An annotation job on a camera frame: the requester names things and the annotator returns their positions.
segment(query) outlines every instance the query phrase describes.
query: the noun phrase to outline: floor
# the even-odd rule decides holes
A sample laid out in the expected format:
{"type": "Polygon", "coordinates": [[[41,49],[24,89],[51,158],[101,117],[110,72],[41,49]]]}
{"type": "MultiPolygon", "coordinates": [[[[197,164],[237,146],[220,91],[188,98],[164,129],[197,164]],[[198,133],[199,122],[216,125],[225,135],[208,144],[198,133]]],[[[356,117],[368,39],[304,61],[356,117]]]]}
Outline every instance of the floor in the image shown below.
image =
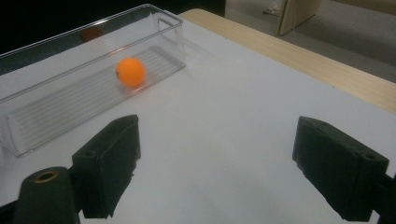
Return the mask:
{"type": "MultiPolygon", "coordinates": [[[[274,35],[271,0],[227,0],[225,17],[274,35]]],[[[322,0],[318,13],[283,36],[285,41],[396,83],[396,16],[322,0]]]]}

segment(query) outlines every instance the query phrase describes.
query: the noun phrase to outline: orange ball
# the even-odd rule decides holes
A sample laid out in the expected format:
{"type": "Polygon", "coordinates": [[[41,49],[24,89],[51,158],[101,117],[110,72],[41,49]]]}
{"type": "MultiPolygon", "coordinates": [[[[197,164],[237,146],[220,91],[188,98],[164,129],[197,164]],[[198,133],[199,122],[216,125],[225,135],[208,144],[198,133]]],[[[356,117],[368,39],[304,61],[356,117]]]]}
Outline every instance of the orange ball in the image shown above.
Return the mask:
{"type": "Polygon", "coordinates": [[[120,82],[128,87],[137,87],[145,79],[145,66],[136,58],[124,58],[116,66],[120,82]]]}

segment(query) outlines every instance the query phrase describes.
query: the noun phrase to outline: table surface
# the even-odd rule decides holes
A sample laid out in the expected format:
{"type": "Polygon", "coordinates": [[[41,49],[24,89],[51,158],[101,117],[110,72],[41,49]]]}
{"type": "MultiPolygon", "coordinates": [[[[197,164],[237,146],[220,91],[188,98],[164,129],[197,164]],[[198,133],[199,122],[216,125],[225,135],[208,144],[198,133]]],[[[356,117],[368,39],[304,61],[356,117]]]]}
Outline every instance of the table surface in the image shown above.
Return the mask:
{"type": "Polygon", "coordinates": [[[347,223],[291,159],[300,116],[389,158],[394,175],[394,85],[202,10],[181,16],[186,68],[26,157],[4,153],[1,205],[26,176],[70,167],[74,152],[130,114],[142,148],[132,183],[113,218],[82,223],[347,223]]]}
{"type": "Polygon", "coordinates": [[[201,9],[193,9],[180,16],[337,89],[396,113],[395,83],[201,9]]]}

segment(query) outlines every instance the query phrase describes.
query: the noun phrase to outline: clear plastic tray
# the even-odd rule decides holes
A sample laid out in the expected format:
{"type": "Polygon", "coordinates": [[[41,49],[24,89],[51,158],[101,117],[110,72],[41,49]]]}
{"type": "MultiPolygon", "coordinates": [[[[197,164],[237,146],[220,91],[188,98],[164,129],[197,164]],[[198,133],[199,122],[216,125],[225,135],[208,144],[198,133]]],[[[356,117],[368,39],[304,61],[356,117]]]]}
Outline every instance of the clear plastic tray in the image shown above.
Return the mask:
{"type": "Polygon", "coordinates": [[[32,76],[27,71],[41,71],[35,67],[40,64],[58,71],[0,100],[1,147],[25,155],[183,68],[181,25],[178,17],[143,5],[2,55],[0,63],[11,64],[37,53],[38,62],[23,64],[14,73],[32,76]],[[66,49],[43,53],[60,45],[66,49]],[[130,56],[146,68],[144,83],[136,88],[123,86],[115,73],[115,64],[130,56]]]}

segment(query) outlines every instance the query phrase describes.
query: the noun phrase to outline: container rim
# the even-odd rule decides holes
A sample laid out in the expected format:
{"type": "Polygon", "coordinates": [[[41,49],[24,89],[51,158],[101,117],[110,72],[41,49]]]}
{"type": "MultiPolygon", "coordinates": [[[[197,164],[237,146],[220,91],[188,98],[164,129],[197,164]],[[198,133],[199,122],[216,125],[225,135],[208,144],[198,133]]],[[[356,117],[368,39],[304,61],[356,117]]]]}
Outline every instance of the container rim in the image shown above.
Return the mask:
{"type": "Polygon", "coordinates": [[[67,32],[64,32],[64,33],[61,33],[61,34],[58,34],[58,35],[54,35],[54,36],[52,36],[52,37],[49,37],[49,38],[46,38],[46,39],[43,39],[43,40],[40,40],[40,41],[37,41],[37,42],[35,42],[35,43],[33,43],[33,44],[30,44],[30,45],[27,45],[27,46],[24,46],[24,47],[21,47],[21,48],[18,48],[18,49],[14,49],[14,50],[12,50],[12,51],[9,51],[9,52],[3,53],[3,54],[0,54],[0,60],[3,59],[3,58],[8,57],[9,55],[22,52],[22,51],[24,51],[24,50],[26,50],[26,49],[34,48],[34,47],[36,47],[36,46],[42,45],[42,44],[44,44],[44,43],[48,43],[48,42],[50,42],[50,41],[52,41],[52,40],[55,40],[55,39],[58,39],[58,38],[61,38],[61,37],[67,36],[67,35],[71,35],[71,34],[77,32],[77,31],[82,31],[82,30],[87,29],[87,28],[89,28],[89,27],[92,27],[92,26],[94,26],[94,25],[103,23],[103,22],[105,22],[105,21],[109,21],[109,20],[111,20],[111,19],[114,19],[114,18],[117,18],[117,17],[119,17],[119,16],[122,16],[122,15],[125,15],[125,14],[128,14],[128,13],[131,13],[131,12],[133,12],[133,11],[137,11],[137,10],[139,10],[139,9],[141,9],[141,8],[144,8],[144,7],[151,7],[151,8],[153,8],[153,9],[155,9],[155,10],[157,10],[157,11],[159,11],[159,12],[165,14],[166,16],[168,16],[168,17],[174,19],[175,21],[178,21],[178,24],[173,25],[173,26],[171,26],[171,27],[169,27],[169,28],[177,27],[177,26],[179,26],[179,25],[181,25],[181,24],[183,23],[183,20],[182,20],[181,18],[175,16],[175,15],[172,14],[172,13],[169,13],[168,11],[165,11],[165,10],[162,10],[162,9],[160,9],[160,8],[158,8],[158,7],[155,7],[155,6],[152,5],[152,4],[144,4],[144,5],[141,5],[141,6],[139,6],[139,7],[133,7],[133,8],[127,9],[127,10],[125,10],[125,11],[122,11],[122,12],[120,12],[120,13],[114,14],[114,15],[112,15],[112,16],[103,18],[103,19],[101,19],[101,20],[94,21],[94,22],[91,22],[91,23],[89,23],[89,24],[80,26],[80,27],[78,27],[78,28],[76,28],[76,29],[73,29],[73,30],[70,30],[70,31],[67,31],[67,32]]]}

